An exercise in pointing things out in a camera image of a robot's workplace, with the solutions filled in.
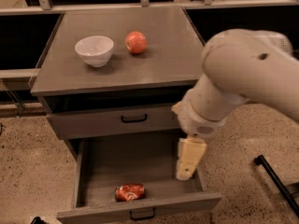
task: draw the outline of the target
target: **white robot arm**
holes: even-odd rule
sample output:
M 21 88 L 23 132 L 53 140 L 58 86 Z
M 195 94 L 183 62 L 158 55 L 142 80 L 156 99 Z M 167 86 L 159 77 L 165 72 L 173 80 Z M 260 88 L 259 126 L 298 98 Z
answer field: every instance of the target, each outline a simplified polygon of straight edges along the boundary
M 204 74 L 173 106 L 188 135 L 178 143 L 177 179 L 189 179 L 206 150 L 204 138 L 252 100 L 299 121 L 299 62 L 282 34 L 234 29 L 213 36 L 200 61 Z

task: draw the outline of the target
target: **speckled floor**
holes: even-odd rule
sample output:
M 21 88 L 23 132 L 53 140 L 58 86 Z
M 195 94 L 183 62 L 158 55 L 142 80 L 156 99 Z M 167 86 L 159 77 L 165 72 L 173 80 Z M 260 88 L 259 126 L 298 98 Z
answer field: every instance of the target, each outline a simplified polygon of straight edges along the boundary
M 40 109 L 29 107 L 20 118 L 13 107 L 0 110 L 5 117 L 0 117 L 5 126 L 0 136 L 0 223 L 29 224 L 35 216 L 60 223 L 57 212 L 71 208 L 73 157 Z M 263 167 L 253 164 L 263 154 L 285 185 L 298 182 L 298 140 L 299 126 L 277 111 L 264 105 L 239 107 L 208 140 L 201 162 L 208 191 L 223 196 L 219 204 L 211 211 L 140 223 L 299 223 Z

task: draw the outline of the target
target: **apple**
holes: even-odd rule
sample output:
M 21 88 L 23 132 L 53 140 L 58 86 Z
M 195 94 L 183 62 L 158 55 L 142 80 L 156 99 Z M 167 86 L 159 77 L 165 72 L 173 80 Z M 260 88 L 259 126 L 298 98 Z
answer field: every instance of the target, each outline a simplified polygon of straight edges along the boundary
M 125 38 L 125 46 L 132 54 L 140 54 L 147 47 L 147 39 L 138 31 L 133 31 Z

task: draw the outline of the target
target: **white bowl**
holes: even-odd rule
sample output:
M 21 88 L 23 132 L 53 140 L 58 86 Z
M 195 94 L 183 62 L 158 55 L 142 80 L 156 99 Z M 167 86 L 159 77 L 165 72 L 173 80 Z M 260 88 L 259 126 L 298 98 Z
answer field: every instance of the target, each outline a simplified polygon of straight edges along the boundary
M 113 46 L 110 38 L 95 35 L 80 40 L 75 46 L 75 51 L 85 63 L 100 67 L 110 60 Z

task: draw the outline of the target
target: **drawer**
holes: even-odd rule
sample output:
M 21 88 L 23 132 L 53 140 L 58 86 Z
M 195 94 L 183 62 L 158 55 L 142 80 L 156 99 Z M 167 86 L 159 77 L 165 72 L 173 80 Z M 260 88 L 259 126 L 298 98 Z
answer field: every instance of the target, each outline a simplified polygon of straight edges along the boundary
M 74 207 L 58 213 L 67 224 L 139 220 L 212 209 L 219 193 L 206 191 L 200 169 L 187 181 L 175 178 L 181 130 L 130 133 L 81 140 Z M 115 188 L 141 183 L 145 198 L 115 201 Z
M 75 139 L 121 133 L 139 133 L 179 128 L 172 104 L 87 110 L 48 114 L 59 139 Z

